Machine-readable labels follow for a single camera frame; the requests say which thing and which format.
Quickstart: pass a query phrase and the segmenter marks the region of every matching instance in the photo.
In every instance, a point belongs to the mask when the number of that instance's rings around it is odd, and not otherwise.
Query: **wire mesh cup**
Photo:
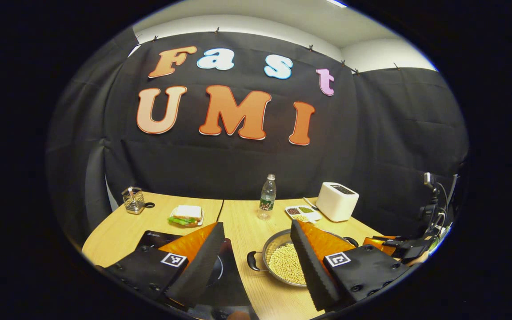
[[[129,187],[122,192],[124,197],[124,206],[128,213],[139,215],[145,207],[144,193],[141,188]]]

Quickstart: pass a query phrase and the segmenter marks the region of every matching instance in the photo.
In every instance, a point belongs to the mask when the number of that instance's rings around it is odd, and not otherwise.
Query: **black pot handle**
[[[355,247],[359,247],[359,243],[357,243],[357,241],[355,241],[355,239],[351,238],[351,237],[343,237],[343,239],[349,241],[352,245],[354,245]]]
[[[256,251],[249,252],[246,256],[246,261],[248,261],[248,267],[254,271],[260,271],[258,267],[256,267],[256,258],[254,258],[254,255],[256,254]]]

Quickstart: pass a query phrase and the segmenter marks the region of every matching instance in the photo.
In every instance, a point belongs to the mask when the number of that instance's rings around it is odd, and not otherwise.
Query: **induction cooktop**
[[[181,236],[148,230],[144,232],[136,249],[142,246],[157,249],[179,237]],[[189,308],[187,313],[201,320],[226,320],[232,312],[245,312],[250,315],[251,320],[258,320],[242,285],[230,239],[225,238],[205,292],[199,303],[194,308]]]

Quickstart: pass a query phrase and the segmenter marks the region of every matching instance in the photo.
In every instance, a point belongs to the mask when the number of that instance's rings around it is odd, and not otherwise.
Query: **orange letter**
[[[161,58],[159,58],[157,67],[155,67],[155,70],[150,73],[149,77],[155,78],[171,75],[171,73],[175,72],[175,68],[171,67],[171,65],[173,65],[173,62],[175,62],[175,65],[182,65],[185,62],[185,58],[187,57],[187,54],[185,54],[185,52],[193,54],[197,52],[197,47],[185,47],[162,51],[161,53],[159,53]]]
[[[296,110],[295,125],[289,140],[292,144],[307,146],[309,144],[309,136],[307,136],[309,121],[311,120],[311,114],[315,112],[315,108],[307,103],[298,102],[293,103],[293,107]]]
[[[183,93],[187,92],[186,87],[169,87],[165,93],[169,96],[167,99],[167,109],[162,121],[155,121],[151,118],[153,103],[155,97],[161,93],[157,88],[144,89],[140,91],[140,105],[138,105],[138,127],[145,133],[160,134],[167,132],[175,124],[177,111],[179,111],[179,100]]]
[[[266,138],[264,127],[264,112],[266,105],[272,100],[272,96],[262,91],[250,92],[240,105],[236,101],[229,87],[223,85],[211,85],[207,87],[207,93],[211,96],[207,119],[205,124],[199,127],[199,132],[210,136],[217,136],[222,132],[219,126],[219,116],[224,124],[226,134],[231,136],[244,119],[242,129],[238,135],[246,139],[262,140]]]

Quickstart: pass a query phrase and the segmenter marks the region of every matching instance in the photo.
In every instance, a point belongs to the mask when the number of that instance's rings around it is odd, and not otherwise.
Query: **lettuce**
[[[189,224],[189,223],[193,223],[195,222],[196,220],[193,219],[193,218],[189,218],[189,219],[180,219],[180,218],[176,218],[176,217],[169,217],[168,219],[170,222],[174,222],[174,223],[179,223],[180,225],[186,225],[186,224]]]

